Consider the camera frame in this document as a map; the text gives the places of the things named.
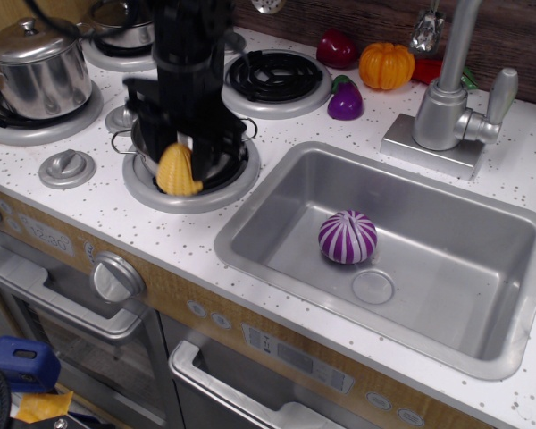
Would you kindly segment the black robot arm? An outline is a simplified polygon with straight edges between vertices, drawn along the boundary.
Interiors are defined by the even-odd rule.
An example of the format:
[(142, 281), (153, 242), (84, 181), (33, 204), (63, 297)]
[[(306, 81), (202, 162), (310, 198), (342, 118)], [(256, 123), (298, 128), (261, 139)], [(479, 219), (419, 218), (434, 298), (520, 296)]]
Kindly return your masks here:
[(232, 1), (156, 1), (156, 80), (127, 78), (148, 157), (157, 162), (179, 135), (192, 140), (192, 177), (206, 188), (234, 181), (247, 163), (246, 125), (222, 101)]

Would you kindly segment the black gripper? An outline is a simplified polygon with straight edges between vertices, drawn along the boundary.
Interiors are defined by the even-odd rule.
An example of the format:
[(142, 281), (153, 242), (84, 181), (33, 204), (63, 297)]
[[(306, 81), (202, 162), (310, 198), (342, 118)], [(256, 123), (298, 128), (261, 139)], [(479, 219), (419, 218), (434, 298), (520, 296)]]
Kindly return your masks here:
[(159, 164), (178, 133), (193, 137), (191, 167), (195, 181), (219, 180), (227, 160), (223, 148), (243, 148), (245, 124), (222, 101), (220, 75), (166, 75), (157, 80), (128, 77), (127, 107), (138, 115), (147, 154)]

